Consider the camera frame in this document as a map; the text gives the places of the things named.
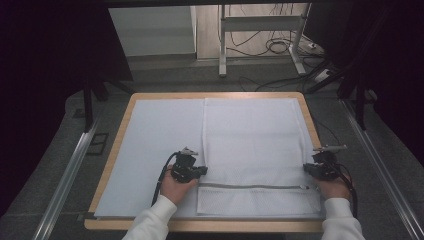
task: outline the wooden frame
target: wooden frame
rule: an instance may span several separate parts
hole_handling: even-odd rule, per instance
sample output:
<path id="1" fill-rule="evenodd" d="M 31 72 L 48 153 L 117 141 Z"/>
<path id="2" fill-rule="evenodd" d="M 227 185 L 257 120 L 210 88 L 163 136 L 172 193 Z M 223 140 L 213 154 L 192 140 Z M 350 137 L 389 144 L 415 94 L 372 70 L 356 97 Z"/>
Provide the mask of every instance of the wooden frame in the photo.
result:
<path id="1" fill-rule="evenodd" d="M 110 174 L 118 156 L 132 110 L 137 100 L 142 99 L 201 99 L 201 98 L 297 98 L 303 117 L 311 136 L 314 148 L 320 147 L 317 132 L 312 122 L 305 98 L 298 92 L 196 92 L 196 93 L 136 93 L 132 95 L 109 158 L 103 170 L 89 213 L 94 213 L 109 181 Z M 133 219 L 85 219 L 84 225 L 91 230 L 128 230 Z M 169 222 L 171 232 L 321 232 L 319 219 L 178 219 Z"/>

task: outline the cable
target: cable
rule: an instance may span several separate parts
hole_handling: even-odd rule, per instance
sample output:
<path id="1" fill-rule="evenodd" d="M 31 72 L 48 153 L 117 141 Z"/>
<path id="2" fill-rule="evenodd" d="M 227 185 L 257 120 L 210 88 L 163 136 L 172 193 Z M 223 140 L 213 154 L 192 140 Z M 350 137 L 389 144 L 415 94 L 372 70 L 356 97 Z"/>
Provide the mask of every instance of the cable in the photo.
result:
<path id="1" fill-rule="evenodd" d="M 286 11 L 284 12 L 284 15 L 287 15 L 287 10 L 289 9 L 289 4 L 286 3 Z"/>
<path id="2" fill-rule="evenodd" d="M 281 13 L 283 13 L 283 7 L 284 7 L 284 3 L 281 4 L 280 13 L 278 15 L 281 15 Z"/>
<path id="3" fill-rule="evenodd" d="M 168 164 L 169 164 L 169 162 L 171 161 L 171 159 L 174 157 L 174 156 L 176 156 L 177 154 L 178 154 L 179 152 L 174 152 L 169 158 L 168 158 L 168 160 L 166 161 L 166 163 L 165 163 L 165 166 L 163 166 L 163 168 L 162 168 L 162 172 L 160 173 L 160 176 L 159 176 L 159 178 L 158 178 L 158 182 L 156 183 L 156 189 L 155 189 L 155 193 L 153 194 L 153 200 L 152 200 L 152 206 L 153 206 L 153 204 L 155 204 L 156 203 L 156 201 L 158 200 L 158 196 L 159 196 L 159 190 L 160 190 L 160 187 L 162 186 L 162 181 L 163 181 L 163 178 L 165 177 L 165 173 L 166 173 L 166 171 L 168 170 Z"/>
<path id="4" fill-rule="evenodd" d="M 246 16 L 246 13 L 243 11 L 243 4 L 240 4 L 240 10 L 243 12 L 244 16 Z"/>
<path id="5" fill-rule="evenodd" d="M 318 67 L 318 66 L 319 66 L 319 64 L 318 64 L 318 65 L 316 65 L 316 66 L 312 66 L 311 64 L 307 63 L 305 60 L 306 60 L 306 59 L 317 59 L 317 58 L 324 58 L 324 57 L 321 57 L 321 56 L 305 56 L 305 57 L 303 57 L 303 58 L 302 58 L 302 63 L 303 63 L 304 65 L 306 65 L 306 66 L 310 67 L 310 68 L 316 68 L 316 67 Z"/>
<path id="6" fill-rule="evenodd" d="M 353 179 L 352 179 L 352 176 L 350 175 L 349 171 L 347 171 L 347 172 L 348 172 L 348 175 L 349 175 L 350 180 L 346 178 L 346 176 L 342 173 L 342 171 L 340 171 L 339 169 L 337 169 L 336 167 L 334 167 L 333 164 L 330 164 L 325 159 L 322 159 L 322 160 L 333 171 L 337 172 L 338 176 L 346 184 L 346 187 L 348 188 L 348 190 L 350 192 L 350 195 L 352 197 L 352 215 L 353 215 L 354 218 L 358 218 L 358 195 L 356 193 L 356 189 L 353 187 Z"/>
<path id="7" fill-rule="evenodd" d="M 277 9 L 277 7 L 278 7 L 278 3 L 274 4 L 274 7 L 271 9 L 271 12 L 269 12 L 268 15 L 271 15 L 271 13 L 274 13 L 274 11 Z"/>
<path id="8" fill-rule="evenodd" d="M 286 39 L 283 39 L 283 38 L 274 38 L 274 33 L 275 33 L 275 31 L 272 32 L 271 38 L 268 39 L 265 42 L 266 49 L 268 49 L 269 51 L 271 51 L 271 52 L 273 52 L 275 54 L 283 54 L 284 52 L 287 52 L 289 50 L 289 44 L 287 44 L 285 42 Z M 272 47 L 274 45 L 283 45 L 285 48 L 284 48 L 284 50 L 276 51 L 276 50 L 273 50 L 272 49 Z"/>
<path id="9" fill-rule="evenodd" d="M 268 85 L 272 85 L 272 84 L 276 84 L 276 83 L 280 83 L 280 82 L 286 82 L 286 81 L 302 81 L 302 80 L 304 80 L 304 82 L 306 82 L 307 78 L 313 76 L 317 71 L 323 69 L 326 66 L 326 64 L 327 63 L 325 61 L 323 61 L 322 63 L 320 63 L 317 66 L 317 68 L 313 69 L 309 74 L 307 74 L 305 76 L 299 76 L 299 77 L 294 77 L 294 78 L 278 79 L 278 80 L 273 80 L 273 81 L 270 81 L 270 82 L 267 82 L 267 83 L 264 83 L 264 84 L 259 84 L 258 82 L 254 81 L 254 80 L 252 80 L 250 78 L 241 76 L 241 77 L 239 77 L 239 85 L 242 88 L 242 90 L 246 92 L 246 89 L 243 87 L 243 85 L 241 83 L 241 80 L 242 79 L 246 79 L 246 80 L 248 80 L 248 81 L 250 81 L 250 82 L 258 85 L 258 87 L 256 87 L 256 89 L 254 90 L 254 92 L 257 92 L 261 88 L 264 88 L 264 87 L 267 87 L 267 88 L 280 88 L 280 87 L 284 87 L 284 86 L 287 86 L 287 85 L 295 84 L 295 82 L 289 82 L 289 83 L 284 83 L 284 84 L 279 85 L 279 86 L 268 86 Z"/>
<path id="10" fill-rule="evenodd" d="M 326 125 L 324 125 L 323 123 L 318 121 L 318 119 L 315 118 L 312 114 L 311 114 L 311 118 L 314 122 L 321 125 L 323 128 L 327 129 L 331 133 L 331 135 L 333 135 L 334 139 L 336 139 L 336 141 L 337 141 L 337 145 L 341 145 L 339 138 L 336 136 L 336 134 L 333 132 L 333 130 L 331 130 L 329 127 L 327 127 Z"/>
<path id="11" fill-rule="evenodd" d="M 235 51 L 235 52 L 238 52 L 238 53 L 244 54 L 246 56 L 250 56 L 250 57 L 259 57 L 259 56 L 264 55 L 265 53 L 269 52 L 269 50 L 266 50 L 265 52 L 258 53 L 258 54 L 249 54 L 249 53 L 245 53 L 245 52 L 242 52 L 242 51 L 234 49 L 234 48 L 227 48 L 227 50 Z"/>
<path id="12" fill-rule="evenodd" d="M 297 89 L 297 91 L 304 94 L 305 93 L 305 85 L 308 82 L 308 80 L 310 79 L 310 77 L 315 76 L 315 74 L 318 71 L 324 69 L 329 64 L 329 62 L 330 61 L 328 59 L 324 59 L 324 61 L 322 61 L 316 68 L 312 69 L 312 71 L 308 75 L 306 75 L 307 77 L 304 79 L 304 81 L 302 83 L 302 89 L 301 90 Z"/>
<path id="13" fill-rule="evenodd" d="M 230 6 L 229 6 L 229 9 L 228 9 L 228 15 L 229 15 L 229 16 L 231 16 L 231 6 L 232 6 L 232 5 L 230 5 Z M 244 13 L 244 15 L 246 16 L 246 13 L 243 11 L 243 8 L 242 8 L 241 6 L 240 6 L 241 11 L 242 11 L 242 12 Z M 245 40 L 245 41 L 243 41 L 242 43 L 239 43 L 239 44 L 237 44 L 237 43 L 235 43 L 235 42 L 234 42 L 233 32 L 230 32 L 231 41 L 233 42 L 234 46 L 239 47 L 239 46 L 241 46 L 241 45 L 243 45 L 243 44 L 247 43 L 248 41 L 250 41 L 252 38 L 254 38 L 256 35 L 258 35 L 260 32 L 261 32 L 261 31 L 257 31 L 255 34 L 253 34 L 253 35 L 252 35 L 251 37 L 249 37 L 247 40 Z"/>

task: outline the black cable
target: black cable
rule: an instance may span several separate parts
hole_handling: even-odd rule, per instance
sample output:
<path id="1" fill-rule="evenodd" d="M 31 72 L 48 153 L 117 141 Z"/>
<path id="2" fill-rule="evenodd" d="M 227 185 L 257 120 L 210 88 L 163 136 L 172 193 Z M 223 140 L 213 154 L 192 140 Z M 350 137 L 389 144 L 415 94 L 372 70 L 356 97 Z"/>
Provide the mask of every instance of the black cable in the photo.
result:
<path id="1" fill-rule="evenodd" d="M 313 66 L 313 65 L 311 65 L 311 64 L 309 64 L 309 63 L 307 63 L 305 60 L 306 59 L 317 59 L 317 58 L 325 58 L 324 56 L 305 56 L 305 57 L 302 57 L 302 63 L 304 64 L 304 65 L 306 65 L 306 66 L 308 66 L 308 67 L 310 67 L 310 68 L 316 68 L 316 67 L 318 67 L 319 66 L 319 64 L 318 65 L 316 65 L 316 66 Z"/>
<path id="2" fill-rule="evenodd" d="M 236 44 L 233 38 L 233 32 L 230 32 L 230 36 L 231 36 L 231 41 L 233 42 L 234 46 L 239 47 L 245 43 L 247 43 L 248 41 L 250 41 L 252 38 L 254 38 L 256 35 L 258 35 L 261 31 L 257 31 L 255 34 L 253 34 L 252 36 L 250 36 L 247 40 L 243 41 L 242 43 L 238 43 Z"/>
<path id="3" fill-rule="evenodd" d="M 308 80 L 310 80 L 310 77 L 315 76 L 315 74 L 318 71 L 324 69 L 329 64 L 329 62 L 330 61 L 328 59 L 324 59 L 324 61 L 322 61 L 316 68 L 312 69 L 312 71 L 308 75 L 306 75 L 307 77 L 304 79 L 304 81 L 302 83 L 302 89 L 301 90 L 298 89 L 298 91 L 301 92 L 302 94 L 304 94 L 305 93 L 305 85 L 308 82 Z"/>
<path id="4" fill-rule="evenodd" d="M 162 168 L 162 172 L 160 173 L 160 176 L 159 176 L 159 178 L 158 178 L 158 182 L 156 183 L 156 189 L 155 189 L 155 193 L 153 194 L 153 200 L 152 200 L 152 206 L 153 206 L 153 204 L 155 204 L 156 203 L 156 201 L 158 200 L 158 196 L 159 196 L 159 190 L 160 190 L 160 187 L 162 186 L 162 181 L 163 181 L 163 178 L 165 177 L 165 173 L 166 173 L 166 171 L 168 170 L 168 164 L 169 164 L 169 162 L 171 161 L 171 159 L 175 156 L 175 155 L 177 155 L 179 152 L 174 152 L 169 158 L 168 158 L 168 160 L 166 161 L 166 163 L 165 163 L 165 166 L 163 166 L 163 168 Z"/>
<path id="5" fill-rule="evenodd" d="M 287 15 L 287 10 L 289 9 L 289 4 L 286 3 L 286 11 L 284 12 L 284 15 Z"/>
<path id="6" fill-rule="evenodd" d="M 268 39 L 265 42 L 266 49 L 268 49 L 269 51 L 271 51 L 271 52 L 273 52 L 275 54 L 283 54 L 283 53 L 287 52 L 289 50 L 289 46 L 284 41 L 286 39 L 283 39 L 283 38 L 274 38 L 274 33 L 275 33 L 275 31 L 272 33 L 271 38 Z M 284 50 L 276 51 L 276 50 L 273 50 L 272 49 L 272 47 L 274 45 L 283 45 L 285 48 L 284 48 Z"/>
<path id="7" fill-rule="evenodd" d="M 333 135 L 334 139 L 336 139 L 337 144 L 341 145 L 339 138 L 336 136 L 336 134 L 333 132 L 333 130 L 331 130 L 329 127 L 327 127 L 326 125 L 324 125 L 322 122 L 320 122 L 316 117 L 314 117 L 311 114 L 311 118 L 314 122 L 316 122 L 318 125 L 321 125 L 323 128 L 327 129 L 327 131 L 329 131 L 331 133 L 331 135 Z"/>
<path id="8" fill-rule="evenodd" d="M 343 180 L 343 182 L 346 184 L 346 187 L 348 188 L 350 195 L 352 197 L 352 215 L 354 218 L 358 218 L 358 195 L 356 193 L 355 188 L 353 187 L 353 179 L 352 176 L 349 174 L 349 179 L 346 178 L 346 176 L 336 167 L 333 166 L 333 164 L 330 164 L 326 160 L 324 160 L 324 163 L 326 163 L 333 171 L 337 172 L 338 176 Z"/>
<path id="9" fill-rule="evenodd" d="M 265 53 L 269 52 L 269 50 L 266 50 L 265 52 L 258 53 L 258 54 L 249 54 L 249 53 L 245 53 L 245 52 L 242 52 L 242 51 L 237 50 L 237 49 L 234 49 L 234 48 L 227 48 L 227 49 L 228 50 L 235 51 L 235 52 L 238 52 L 238 53 L 241 53 L 241 54 L 244 54 L 246 56 L 250 56 L 250 57 L 259 57 L 259 56 L 264 55 Z"/>
<path id="10" fill-rule="evenodd" d="M 242 80 L 242 79 L 246 79 L 246 80 L 248 80 L 248 81 L 250 81 L 250 82 L 252 82 L 252 83 L 254 83 L 254 84 L 256 84 L 256 85 L 261 85 L 260 83 L 255 82 L 253 79 L 250 79 L 250 78 L 248 78 L 248 77 L 240 76 L 240 77 L 239 77 L 239 85 L 240 85 L 241 89 L 243 89 L 243 91 L 245 91 L 245 92 L 247 92 L 247 91 L 246 91 L 246 89 L 244 89 L 243 85 L 241 84 L 241 80 Z"/>
<path id="11" fill-rule="evenodd" d="M 342 167 L 346 172 L 347 175 L 349 175 L 349 179 L 352 179 L 352 175 L 350 174 L 349 170 L 347 169 L 347 167 L 343 164 L 337 163 L 338 166 Z"/>
<path id="12" fill-rule="evenodd" d="M 244 16 L 246 16 L 246 13 L 243 10 L 243 4 L 240 4 L 240 10 L 243 12 Z"/>
<path id="13" fill-rule="evenodd" d="M 303 35 L 303 34 L 302 34 L 302 38 L 304 38 L 304 39 L 308 40 L 309 42 L 314 42 L 314 41 L 312 41 L 312 39 L 308 38 L 307 36 L 305 36 L 305 35 Z"/>
<path id="14" fill-rule="evenodd" d="M 271 85 L 271 84 L 279 83 L 279 82 L 282 82 L 282 81 L 291 81 L 291 80 L 296 80 L 296 81 L 298 81 L 298 80 L 299 80 L 299 79 L 301 79 L 301 78 L 302 78 L 302 77 L 285 78 L 285 79 L 279 79 L 279 80 L 274 80 L 274 81 L 271 81 L 271 82 L 267 82 L 267 83 L 261 84 L 261 85 L 259 85 L 258 87 L 256 87 L 255 92 L 259 91 L 259 89 L 261 89 L 261 88 L 263 88 L 263 87 L 271 88 L 271 87 L 269 87 L 269 86 L 267 86 L 267 85 Z M 295 83 L 287 83 L 287 84 L 283 84 L 283 85 L 281 85 L 281 86 L 279 86 L 279 87 L 284 87 L 284 86 L 287 86 L 287 85 L 290 85 L 290 84 L 295 84 Z"/>
<path id="15" fill-rule="evenodd" d="M 284 7 L 284 3 L 281 4 L 280 13 L 277 15 L 281 15 L 283 13 L 283 7 Z"/>
<path id="16" fill-rule="evenodd" d="M 300 56 L 326 58 L 326 54 L 324 52 L 311 53 L 311 52 L 308 52 L 307 50 L 303 49 L 301 46 L 298 46 L 297 52 L 299 53 Z"/>
<path id="17" fill-rule="evenodd" d="M 274 14 L 275 15 L 275 10 L 278 8 L 278 3 L 276 3 L 276 4 L 274 4 L 274 7 L 271 9 L 271 12 L 269 12 L 269 14 L 268 15 L 271 15 L 271 13 L 272 14 Z"/>

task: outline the metal rail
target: metal rail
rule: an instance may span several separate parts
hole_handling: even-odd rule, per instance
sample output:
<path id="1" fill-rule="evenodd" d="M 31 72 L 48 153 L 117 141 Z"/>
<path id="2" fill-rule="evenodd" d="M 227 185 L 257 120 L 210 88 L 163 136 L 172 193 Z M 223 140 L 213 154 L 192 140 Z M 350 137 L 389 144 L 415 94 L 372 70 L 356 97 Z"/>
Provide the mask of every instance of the metal rail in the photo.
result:
<path id="1" fill-rule="evenodd" d="M 349 119 L 353 130 L 355 131 L 355 134 L 357 135 L 365 152 L 367 153 L 368 158 L 375 169 L 375 172 L 377 173 L 387 194 L 389 195 L 390 200 L 392 201 L 406 229 L 408 230 L 411 239 L 424 239 L 423 228 L 421 227 L 420 222 L 414 213 L 414 210 L 403 196 L 395 180 L 384 164 L 383 159 L 378 154 L 378 151 L 369 138 L 367 132 L 363 131 L 359 124 L 356 122 L 354 117 L 355 111 L 350 102 L 348 100 L 340 100 L 340 104 L 342 105 L 346 116 Z"/>
<path id="2" fill-rule="evenodd" d="M 37 230 L 33 236 L 33 240 L 44 240 L 49 239 L 50 234 L 56 224 L 57 218 L 59 217 L 60 211 L 68 197 L 69 191 L 71 190 L 72 184 L 74 183 L 75 177 L 81 166 L 82 160 L 84 159 L 85 153 L 90 145 L 90 141 L 93 138 L 94 132 L 96 131 L 99 122 L 99 116 L 95 119 L 91 129 L 88 132 L 84 132 L 69 160 L 68 166 L 60 179 L 60 182 L 53 194 L 52 199 L 37 227 Z"/>

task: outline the metal stand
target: metal stand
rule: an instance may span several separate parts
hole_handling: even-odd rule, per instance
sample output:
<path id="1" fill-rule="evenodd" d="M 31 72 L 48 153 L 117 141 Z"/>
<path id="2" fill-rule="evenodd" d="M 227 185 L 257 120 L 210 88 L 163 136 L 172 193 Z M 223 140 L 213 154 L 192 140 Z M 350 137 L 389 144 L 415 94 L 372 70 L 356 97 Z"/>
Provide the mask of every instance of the metal stand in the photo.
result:
<path id="1" fill-rule="evenodd" d="M 227 57 L 225 47 L 226 32 L 250 32 L 250 31 L 297 31 L 293 44 L 289 47 L 290 55 L 299 75 L 305 75 L 306 71 L 299 58 L 297 49 L 308 18 L 308 3 L 300 16 L 255 16 L 255 17 L 225 17 L 225 5 L 221 5 L 221 51 L 219 55 L 219 76 L 227 75 Z"/>

